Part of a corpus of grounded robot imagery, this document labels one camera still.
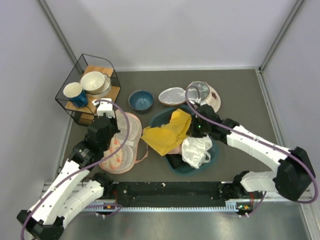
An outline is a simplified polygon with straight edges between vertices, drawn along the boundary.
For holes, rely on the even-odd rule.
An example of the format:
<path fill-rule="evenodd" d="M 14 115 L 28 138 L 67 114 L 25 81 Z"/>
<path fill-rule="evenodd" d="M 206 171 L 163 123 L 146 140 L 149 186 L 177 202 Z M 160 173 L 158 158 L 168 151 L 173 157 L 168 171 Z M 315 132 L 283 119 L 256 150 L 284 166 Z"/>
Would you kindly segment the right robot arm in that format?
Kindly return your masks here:
<path fill-rule="evenodd" d="M 274 192 L 297 202 L 316 174 L 307 152 L 301 147 L 286 148 L 269 142 L 245 129 L 238 122 L 220 119 L 214 109 L 204 104 L 192 110 L 191 137 L 210 137 L 241 150 L 269 167 L 269 171 L 242 171 L 233 179 L 233 192 L 245 198 L 252 192 Z"/>

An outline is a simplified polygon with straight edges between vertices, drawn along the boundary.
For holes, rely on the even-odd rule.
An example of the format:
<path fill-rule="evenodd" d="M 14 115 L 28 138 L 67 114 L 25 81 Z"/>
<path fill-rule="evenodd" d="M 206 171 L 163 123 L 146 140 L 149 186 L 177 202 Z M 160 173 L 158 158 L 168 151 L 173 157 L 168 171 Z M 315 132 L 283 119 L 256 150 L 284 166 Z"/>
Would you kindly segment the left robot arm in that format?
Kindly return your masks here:
<path fill-rule="evenodd" d="M 91 170 L 104 160 L 112 138 L 120 130 L 115 114 L 96 116 L 87 128 L 84 139 L 76 144 L 62 170 L 44 195 L 28 210 L 21 210 L 16 219 L 21 223 L 20 239 L 29 233 L 35 240 L 58 240 L 69 223 L 91 202 L 109 198 L 114 191 L 105 173 L 95 173 L 76 194 L 73 190 Z"/>

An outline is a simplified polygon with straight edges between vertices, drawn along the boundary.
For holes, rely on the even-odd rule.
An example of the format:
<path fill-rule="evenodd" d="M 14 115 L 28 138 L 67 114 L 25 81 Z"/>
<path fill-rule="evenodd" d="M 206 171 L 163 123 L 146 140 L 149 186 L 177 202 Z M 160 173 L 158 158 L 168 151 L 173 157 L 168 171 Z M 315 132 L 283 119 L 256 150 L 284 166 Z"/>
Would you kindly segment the floral mesh laundry bag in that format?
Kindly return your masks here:
<path fill-rule="evenodd" d="M 129 129 L 127 129 L 124 115 L 119 110 L 116 110 L 115 114 L 120 132 L 113 136 L 109 149 L 103 153 L 107 159 L 99 166 L 110 174 L 119 175 L 130 171 L 135 164 L 140 162 L 137 155 L 143 130 L 141 121 L 134 114 L 125 113 Z"/>

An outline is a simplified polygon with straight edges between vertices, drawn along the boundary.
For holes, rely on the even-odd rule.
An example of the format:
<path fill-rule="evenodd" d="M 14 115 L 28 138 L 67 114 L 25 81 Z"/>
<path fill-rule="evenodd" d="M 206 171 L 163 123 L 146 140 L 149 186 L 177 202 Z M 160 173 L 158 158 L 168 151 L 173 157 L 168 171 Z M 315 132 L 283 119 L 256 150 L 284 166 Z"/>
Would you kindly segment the yellow bra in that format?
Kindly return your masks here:
<path fill-rule="evenodd" d="M 146 127 L 141 139 L 163 157 L 187 138 L 191 121 L 192 115 L 178 108 L 171 114 L 169 123 Z"/>

